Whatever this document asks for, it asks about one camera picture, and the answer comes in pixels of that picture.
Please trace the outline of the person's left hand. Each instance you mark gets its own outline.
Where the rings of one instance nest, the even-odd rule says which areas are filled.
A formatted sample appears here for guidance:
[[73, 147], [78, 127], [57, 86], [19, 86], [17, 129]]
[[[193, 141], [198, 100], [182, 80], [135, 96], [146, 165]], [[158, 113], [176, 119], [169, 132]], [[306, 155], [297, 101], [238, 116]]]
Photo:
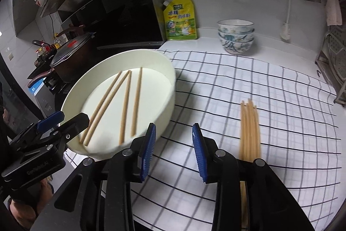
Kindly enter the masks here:
[[36, 200], [37, 204], [34, 207], [9, 199], [8, 209], [24, 230], [30, 230], [43, 208], [52, 199], [53, 194], [54, 188], [48, 179], [45, 178], [40, 181], [40, 194], [38, 200]]

